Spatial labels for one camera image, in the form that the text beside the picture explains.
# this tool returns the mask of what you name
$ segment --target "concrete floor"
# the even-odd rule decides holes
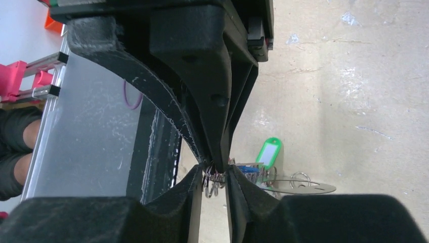
[[[274,50],[260,65],[231,157],[255,161],[265,139],[278,137],[284,174],[304,171],[335,193],[392,195],[428,236],[429,2],[274,7]],[[184,148],[181,176],[194,163]],[[224,190],[203,199],[200,242],[228,242],[225,203]]]

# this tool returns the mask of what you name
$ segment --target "bare skin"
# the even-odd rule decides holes
[[[36,144],[36,138],[39,133],[39,128],[40,128],[40,120],[36,120],[30,123],[30,125],[28,125],[24,130],[24,134],[23,134],[24,142],[31,149],[34,149],[34,146]],[[30,168],[30,161],[31,161],[32,155],[33,154],[30,153],[23,156],[18,160],[18,162],[15,165],[15,168],[14,168],[15,179],[21,185],[24,185],[25,180],[27,179],[28,169]]]

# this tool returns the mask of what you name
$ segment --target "green tag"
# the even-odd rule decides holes
[[[266,170],[271,169],[276,161],[277,155],[281,149],[281,141],[278,138],[269,138],[265,141],[264,145],[256,158],[256,163],[262,163]]]

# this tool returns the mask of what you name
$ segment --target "beige floor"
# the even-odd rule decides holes
[[[275,0],[274,7],[274,50],[231,157],[254,161],[276,136],[285,174],[304,171],[336,193],[393,195],[428,235],[429,2]],[[195,160],[186,148],[182,155],[183,174]],[[200,242],[228,242],[224,205],[224,190],[203,199]]]

